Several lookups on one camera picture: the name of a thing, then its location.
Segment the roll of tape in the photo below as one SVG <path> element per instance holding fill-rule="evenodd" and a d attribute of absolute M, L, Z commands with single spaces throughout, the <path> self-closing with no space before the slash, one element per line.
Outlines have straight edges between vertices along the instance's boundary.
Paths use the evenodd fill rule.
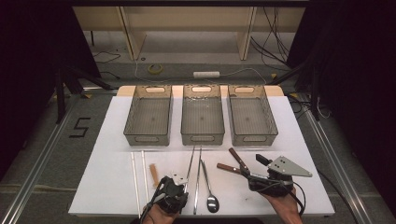
<path fill-rule="evenodd" d="M 160 64 L 152 64 L 148 67 L 148 72 L 152 75 L 159 75 L 163 71 L 163 66 Z"/>

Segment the power strip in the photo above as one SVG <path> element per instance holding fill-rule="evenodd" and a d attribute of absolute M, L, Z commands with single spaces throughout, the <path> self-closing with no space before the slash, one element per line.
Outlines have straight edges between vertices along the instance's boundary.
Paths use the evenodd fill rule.
<path fill-rule="evenodd" d="M 194 72 L 194 78 L 220 77 L 220 72 Z"/>

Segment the brown handle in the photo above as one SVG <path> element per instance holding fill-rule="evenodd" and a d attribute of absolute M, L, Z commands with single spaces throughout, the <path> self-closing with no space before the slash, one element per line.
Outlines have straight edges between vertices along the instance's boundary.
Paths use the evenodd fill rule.
<path fill-rule="evenodd" d="M 160 181 L 158 180 L 158 174 L 157 169 L 155 168 L 155 164 L 151 164 L 149 166 L 149 171 L 151 172 L 152 179 L 154 180 L 153 187 L 157 188 L 157 186 L 160 184 Z"/>
<path fill-rule="evenodd" d="M 241 174 L 241 170 L 239 170 L 238 168 L 223 164 L 223 163 L 218 163 L 217 167 L 219 169 L 225 170 L 225 171 L 229 171 L 231 173 L 240 175 Z"/>
<path fill-rule="evenodd" d="M 235 149 L 233 149 L 233 147 L 230 147 L 230 149 L 228 149 L 231 153 L 231 155 L 233 155 L 233 157 L 236 159 L 236 161 L 238 161 L 238 163 L 244 167 L 245 169 L 248 170 L 248 167 L 245 165 L 245 163 L 242 161 L 242 159 L 238 156 L 238 154 L 236 154 Z"/>

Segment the spoon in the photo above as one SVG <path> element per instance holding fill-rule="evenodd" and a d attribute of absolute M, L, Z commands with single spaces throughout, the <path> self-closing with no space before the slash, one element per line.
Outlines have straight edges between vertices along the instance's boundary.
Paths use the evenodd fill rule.
<path fill-rule="evenodd" d="M 209 210 L 209 212 L 211 212 L 211 213 L 217 213 L 219 211 L 219 200 L 215 197 L 215 195 L 212 194 L 210 184 L 209 184 L 209 179 L 207 178 L 205 162 L 203 160 L 201 160 L 201 164 L 202 164 L 202 168 L 204 170 L 207 188 L 209 189 L 209 197 L 207 197 L 207 201 L 206 201 L 207 210 Z"/>

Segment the white tabletop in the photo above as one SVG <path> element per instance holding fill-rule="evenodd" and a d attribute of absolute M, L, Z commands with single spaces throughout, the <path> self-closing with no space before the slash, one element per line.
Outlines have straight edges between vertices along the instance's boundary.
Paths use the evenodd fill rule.
<path fill-rule="evenodd" d="M 205 161 L 212 193 L 219 199 L 220 208 L 211 214 L 206 208 L 208 190 L 204 174 L 200 173 L 197 215 L 209 216 L 265 216 L 274 215 L 272 206 L 257 192 L 248 189 L 247 180 L 216 167 L 218 162 L 231 166 L 238 163 L 228 149 L 232 147 L 226 97 L 222 97 L 225 134 L 222 146 L 204 146 Z M 300 128 L 287 97 L 268 97 L 276 127 L 279 131 L 270 147 L 233 147 L 251 172 L 267 175 L 267 168 L 255 161 L 256 153 L 275 160 L 283 155 L 313 174 L 313 177 L 294 176 L 293 180 L 306 196 L 306 215 L 330 216 L 332 204 L 321 183 L 318 172 L 306 147 Z M 155 188 L 149 172 L 154 163 L 159 177 L 172 172 L 187 175 L 192 147 L 181 141 L 182 98 L 175 97 L 172 112 L 171 137 L 168 147 L 130 146 L 123 130 L 132 97 L 113 97 L 99 132 L 87 168 L 78 186 L 69 214 L 77 216 L 136 216 L 151 199 Z M 199 148 L 195 149 L 188 185 L 189 200 L 183 217 L 193 216 L 197 180 Z M 297 188 L 297 197 L 303 194 Z"/>

